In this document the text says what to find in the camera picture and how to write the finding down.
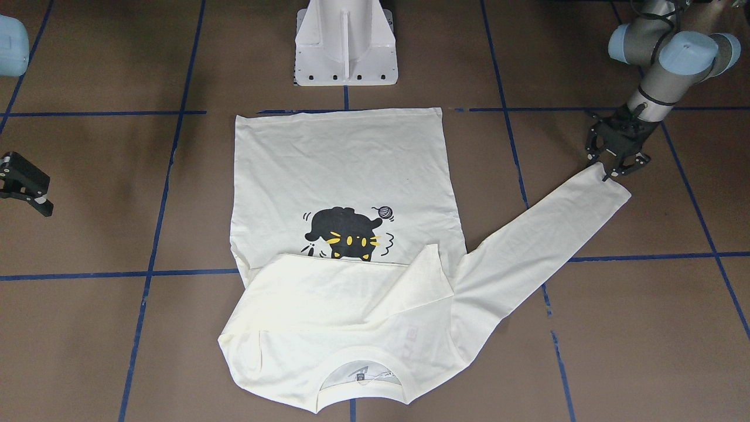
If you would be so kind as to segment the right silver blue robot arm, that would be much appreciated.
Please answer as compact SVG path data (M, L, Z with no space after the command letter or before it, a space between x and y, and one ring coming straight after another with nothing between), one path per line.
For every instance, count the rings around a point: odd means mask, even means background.
M1 16L1 75L21 77L30 61L29 34L21 21ZM53 214L54 204L47 198L49 175L18 152L2 155L1 198L29 204L44 217Z

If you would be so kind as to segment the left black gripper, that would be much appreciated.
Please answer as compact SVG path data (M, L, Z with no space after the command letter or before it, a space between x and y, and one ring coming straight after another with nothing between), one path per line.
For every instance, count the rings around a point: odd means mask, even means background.
M603 152L608 151L617 160L604 166L603 182L617 176L629 175L646 166L650 157L642 153L643 144L653 133L653 123L640 119L646 104L630 109L626 104L618 107L610 117L601 117L591 110L586 115L594 118L589 129L586 152L589 164L597 163Z

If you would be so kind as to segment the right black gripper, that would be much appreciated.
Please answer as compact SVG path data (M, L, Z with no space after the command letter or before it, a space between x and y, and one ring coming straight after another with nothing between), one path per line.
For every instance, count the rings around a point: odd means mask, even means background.
M2 156L2 199L27 200L42 216L53 214L54 204L47 198L50 178L18 152Z

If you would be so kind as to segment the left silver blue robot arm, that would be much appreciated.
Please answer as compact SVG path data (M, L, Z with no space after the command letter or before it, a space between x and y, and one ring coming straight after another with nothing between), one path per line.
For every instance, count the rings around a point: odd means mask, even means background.
M585 144L588 163L614 157L603 180L627 175L649 163L643 145L691 86L731 69L741 56L739 39L729 33L683 31L689 1L646 1L636 19L618 26L608 43L617 61L646 67L634 94L610 117L595 121Z

